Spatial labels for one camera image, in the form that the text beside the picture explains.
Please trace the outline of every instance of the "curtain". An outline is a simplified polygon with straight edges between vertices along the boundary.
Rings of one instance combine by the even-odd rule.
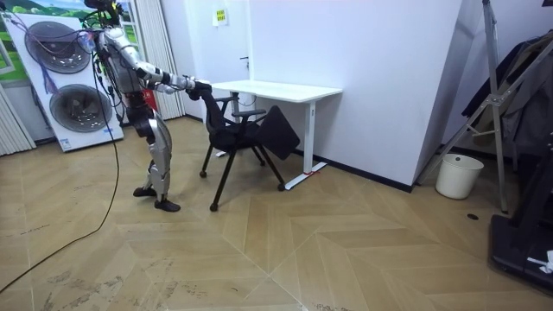
[[[137,24],[143,37],[146,61],[163,71],[176,73],[176,64],[163,18],[160,0],[135,0]],[[184,93],[155,92],[157,109],[163,119],[184,116]]]
[[[36,148],[0,85],[0,156]]]

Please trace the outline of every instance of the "sign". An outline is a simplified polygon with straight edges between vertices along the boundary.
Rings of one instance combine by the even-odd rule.
[[[228,25],[228,13],[226,9],[216,9],[213,13],[213,26]]]

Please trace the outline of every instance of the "window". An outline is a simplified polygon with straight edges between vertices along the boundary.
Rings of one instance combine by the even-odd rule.
[[[11,73],[14,70],[14,63],[11,61],[10,54],[8,50],[3,45],[3,42],[0,41],[0,74]]]
[[[121,26],[123,26],[124,32],[127,34],[127,38],[130,44],[144,57],[142,51],[142,43],[140,42],[140,28],[137,25],[134,12],[136,7],[134,0],[119,0],[118,3],[123,7],[123,18],[121,19]]]

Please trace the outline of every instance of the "door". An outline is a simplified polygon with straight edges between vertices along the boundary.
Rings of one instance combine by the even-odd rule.
[[[248,23],[246,1],[203,0],[186,1],[188,30],[194,56],[195,75],[211,83],[249,79],[248,70]],[[226,10],[227,25],[213,26],[213,16],[217,10]],[[215,98],[228,97],[228,92],[213,90]],[[250,96],[241,95],[240,103],[251,103]],[[201,103],[201,115],[205,116],[205,106]],[[226,117],[231,117],[229,105]]]

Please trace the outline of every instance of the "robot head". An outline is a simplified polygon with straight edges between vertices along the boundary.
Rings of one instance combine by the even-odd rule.
[[[85,0],[85,5],[91,9],[106,11],[115,6],[115,0]]]
[[[123,14],[123,9],[120,4],[116,4],[115,0],[85,0],[85,5],[98,12],[107,12],[110,19],[104,21],[107,24],[118,26],[119,15]]]

